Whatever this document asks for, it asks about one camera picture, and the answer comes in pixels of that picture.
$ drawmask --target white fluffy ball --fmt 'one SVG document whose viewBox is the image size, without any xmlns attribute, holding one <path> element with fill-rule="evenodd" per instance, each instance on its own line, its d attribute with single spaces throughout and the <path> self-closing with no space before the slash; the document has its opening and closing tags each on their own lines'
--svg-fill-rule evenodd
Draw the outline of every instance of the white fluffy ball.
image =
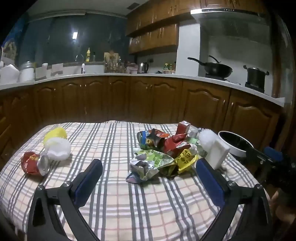
<svg viewBox="0 0 296 241">
<path fill-rule="evenodd" d="M 204 129 L 199 133 L 198 138 L 202 148 L 206 152 L 210 152 L 214 141 L 218 138 L 218 135 L 210 129 Z"/>
</svg>

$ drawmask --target sink faucet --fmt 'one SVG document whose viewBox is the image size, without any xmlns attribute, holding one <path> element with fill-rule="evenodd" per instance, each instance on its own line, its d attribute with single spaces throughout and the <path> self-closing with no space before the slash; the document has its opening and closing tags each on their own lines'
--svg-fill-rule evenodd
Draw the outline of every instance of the sink faucet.
<svg viewBox="0 0 296 241">
<path fill-rule="evenodd" d="M 76 56 L 75 62 L 77 61 L 78 56 L 82 56 L 82 62 L 83 62 L 84 61 L 84 56 L 82 54 Z"/>
</svg>

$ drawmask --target cooking pot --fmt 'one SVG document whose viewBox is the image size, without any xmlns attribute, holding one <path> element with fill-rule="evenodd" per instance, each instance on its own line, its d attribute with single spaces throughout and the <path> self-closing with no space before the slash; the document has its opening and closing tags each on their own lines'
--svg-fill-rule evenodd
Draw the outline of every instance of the cooking pot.
<svg viewBox="0 0 296 241">
<path fill-rule="evenodd" d="M 230 148 L 230 154 L 235 158 L 245 158 L 246 151 L 253 147 L 253 145 L 245 138 L 238 134 L 229 131 L 220 131 L 218 133 L 220 140 L 222 140 Z"/>
<path fill-rule="evenodd" d="M 269 72 L 264 72 L 258 68 L 247 68 L 246 65 L 244 65 L 243 67 L 248 71 L 246 86 L 248 85 L 247 87 L 253 87 L 253 89 L 264 93 L 265 76 L 269 75 Z"/>
<path fill-rule="evenodd" d="M 221 64 L 221 62 L 219 62 L 216 58 L 214 58 L 213 56 L 209 55 L 209 57 L 213 58 L 214 60 L 216 60 L 216 63 L 213 62 L 207 62 L 207 63 L 203 63 L 201 61 L 199 61 L 196 58 L 191 58 L 188 57 L 188 59 L 193 60 L 198 62 L 200 65 L 204 66 L 205 71 L 212 76 L 218 76 L 221 78 L 226 78 L 228 76 L 230 76 L 230 74 L 232 73 L 232 68 Z"/>
</svg>

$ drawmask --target yellow wrapper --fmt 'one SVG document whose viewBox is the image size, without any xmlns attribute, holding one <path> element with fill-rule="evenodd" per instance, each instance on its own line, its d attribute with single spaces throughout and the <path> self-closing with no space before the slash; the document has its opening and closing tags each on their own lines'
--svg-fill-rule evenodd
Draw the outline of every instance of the yellow wrapper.
<svg viewBox="0 0 296 241">
<path fill-rule="evenodd" d="M 178 173 L 183 173 L 185 171 L 188 171 L 191 169 L 191 165 L 195 163 L 200 156 L 195 155 L 194 158 L 192 158 L 191 152 L 188 149 L 185 149 L 182 151 L 182 153 L 174 160 L 177 165 L 179 166 L 179 171 Z"/>
<path fill-rule="evenodd" d="M 53 137 L 61 137 L 64 139 L 67 139 L 67 132 L 64 128 L 62 127 L 57 127 L 50 132 L 48 132 L 44 139 L 43 139 L 43 145 L 47 142 L 48 139 L 53 138 Z"/>
</svg>

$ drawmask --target metal screw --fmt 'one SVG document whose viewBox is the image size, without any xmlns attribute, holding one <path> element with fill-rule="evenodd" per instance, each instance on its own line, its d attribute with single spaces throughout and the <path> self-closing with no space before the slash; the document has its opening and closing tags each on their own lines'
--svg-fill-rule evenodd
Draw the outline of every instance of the metal screw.
<svg viewBox="0 0 296 241">
<path fill-rule="evenodd" d="M 71 185 L 71 182 L 70 181 L 66 181 L 63 183 L 63 187 L 68 187 Z"/>
<path fill-rule="evenodd" d="M 262 186 L 261 184 L 256 185 L 256 187 L 257 187 L 258 189 L 263 189 L 263 186 Z"/>
<path fill-rule="evenodd" d="M 43 188 L 44 188 L 43 185 L 39 185 L 36 189 L 37 189 L 38 191 L 41 191 Z"/>
<path fill-rule="evenodd" d="M 227 184 L 231 187 L 234 187 L 236 185 L 235 181 L 228 181 Z"/>
</svg>

